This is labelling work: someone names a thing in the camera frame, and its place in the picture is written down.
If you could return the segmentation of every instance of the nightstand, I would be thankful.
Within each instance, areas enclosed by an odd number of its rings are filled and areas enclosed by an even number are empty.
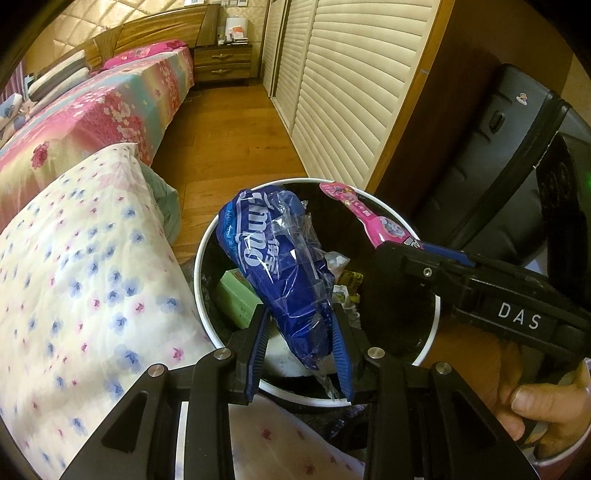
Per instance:
[[[251,59],[251,44],[197,47],[193,53],[195,83],[247,79]]]

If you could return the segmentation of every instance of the drawer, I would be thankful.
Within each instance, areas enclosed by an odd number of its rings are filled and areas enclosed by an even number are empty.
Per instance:
[[[218,50],[196,50],[193,54],[195,68],[226,63],[250,63],[252,48],[220,48]]]
[[[209,82],[211,80],[247,79],[251,75],[250,63],[228,63],[226,65],[210,65],[196,67],[195,82]]]

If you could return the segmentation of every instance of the white louvered panel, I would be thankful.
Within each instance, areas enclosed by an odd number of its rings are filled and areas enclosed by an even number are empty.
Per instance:
[[[315,7],[316,0],[291,0],[287,15],[275,105],[288,130],[291,129],[296,114],[302,67],[306,59]]]
[[[281,20],[283,18],[284,5],[285,0],[275,0],[269,6],[269,13],[267,16],[265,43],[262,49],[261,78],[262,84],[269,95],[271,94],[271,88],[273,86],[273,70],[275,67],[279,33],[281,32]]]
[[[292,132],[310,176],[365,186],[438,4],[318,1]]]

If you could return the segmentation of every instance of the fingernail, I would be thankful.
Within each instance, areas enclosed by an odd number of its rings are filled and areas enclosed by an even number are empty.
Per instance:
[[[529,406],[530,396],[527,394],[524,388],[519,388],[517,392],[515,392],[513,402],[511,402],[511,410],[517,413],[517,415],[523,415],[525,412],[527,412]]]

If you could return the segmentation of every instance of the silver bolt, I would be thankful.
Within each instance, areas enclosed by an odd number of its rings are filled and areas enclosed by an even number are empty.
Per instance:
[[[148,368],[148,375],[151,377],[159,377],[164,373],[164,365],[154,364]]]
[[[232,351],[229,348],[218,348],[214,353],[213,356],[218,360],[225,360],[226,358],[230,358]]]
[[[448,374],[452,373],[453,368],[448,363],[439,362],[437,365],[435,365],[435,370],[437,370],[442,375],[448,375]]]
[[[378,346],[373,346],[368,350],[368,356],[374,360],[383,358],[384,355],[386,355],[386,352]]]

